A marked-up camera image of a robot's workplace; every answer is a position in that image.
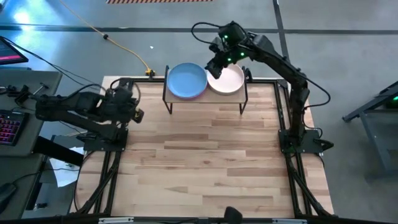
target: white paper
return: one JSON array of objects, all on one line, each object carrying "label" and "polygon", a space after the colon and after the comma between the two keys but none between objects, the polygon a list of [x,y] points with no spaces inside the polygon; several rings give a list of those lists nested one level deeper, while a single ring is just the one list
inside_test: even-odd
[{"label": "white paper", "polygon": [[[73,147],[70,150],[84,154],[83,147]],[[50,162],[53,169],[68,169],[54,171],[58,187],[66,186],[77,180],[80,167],[75,165],[68,166],[66,162],[60,161],[58,159],[51,158]]]}]

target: computer monitor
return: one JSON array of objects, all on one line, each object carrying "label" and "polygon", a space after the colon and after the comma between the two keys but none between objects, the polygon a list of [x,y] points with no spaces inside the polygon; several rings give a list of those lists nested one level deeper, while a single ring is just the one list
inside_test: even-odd
[{"label": "computer monitor", "polygon": [[22,55],[10,43],[0,37],[0,65],[28,62],[29,59]]}]

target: orange striped mat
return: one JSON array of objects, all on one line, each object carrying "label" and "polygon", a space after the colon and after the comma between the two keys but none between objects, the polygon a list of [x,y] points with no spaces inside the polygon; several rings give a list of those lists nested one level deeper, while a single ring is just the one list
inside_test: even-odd
[{"label": "orange striped mat", "polygon": [[106,0],[108,4],[123,3],[161,3],[161,2],[210,2],[213,0]]}]

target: wooden table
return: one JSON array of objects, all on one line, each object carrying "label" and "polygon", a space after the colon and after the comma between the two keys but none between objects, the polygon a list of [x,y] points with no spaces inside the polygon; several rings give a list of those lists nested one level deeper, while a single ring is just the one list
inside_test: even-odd
[{"label": "wooden table", "polygon": [[[103,86],[117,78],[105,77]],[[223,217],[226,206],[233,206],[246,218],[293,217],[272,85],[248,84],[243,115],[236,105],[209,104],[178,104],[170,115],[162,101],[162,83],[139,86],[145,116],[141,124],[129,125],[112,215]],[[310,112],[305,119],[311,126]],[[78,204],[98,185],[103,157],[96,152],[83,166]],[[333,213],[320,159],[302,157],[308,187]],[[299,190],[298,196],[304,211]]]}]

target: desk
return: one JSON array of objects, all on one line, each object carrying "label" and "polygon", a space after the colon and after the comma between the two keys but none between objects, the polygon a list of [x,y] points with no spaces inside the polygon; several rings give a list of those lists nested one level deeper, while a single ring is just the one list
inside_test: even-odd
[{"label": "desk", "polygon": [[[0,70],[0,83],[2,85],[14,85],[21,89],[23,84],[27,85],[30,91],[39,88],[40,82],[49,86],[48,90],[40,93],[48,95],[55,94],[61,80],[61,74],[58,72],[39,72],[39,71],[23,71],[23,70]],[[17,107],[13,99],[6,95],[0,96],[0,109],[11,110]],[[27,100],[24,105],[27,108],[34,109],[35,102]],[[20,147],[33,148],[37,136],[42,128],[43,121],[40,121],[32,114],[20,136],[16,146],[0,146],[0,150],[18,150]],[[42,166],[44,156],[40,154],[32,154],[27,157],[0,157],[0,185],[12,182],[26,174],[38,172]],[[12,220],[21,218],[25,210],[26,203],[30,197],[30,193],[39,176],[32,175],[17,182],[18,190],[13,196],[5,211],[0,215],[0,220]]]},{"label": "desk", "polygon": [[[117,78],[105,77],[103,86]],[[272,85],[248,84],[243,115],[236,105],[202,104],[175,105],[170,115],[162,83],[138,85],[145,116],[141,124],[129,125],[113,216],[223,217],[226,206],[246,218],[294,216]],[[312,125],[310,112],[305,119]],[[82,168],[77,187],[81,205],[98,185],[103,157],[103,152],[94,153]],[[321,161],[311,154],[302,157],[308,187],[333,213]]]}]

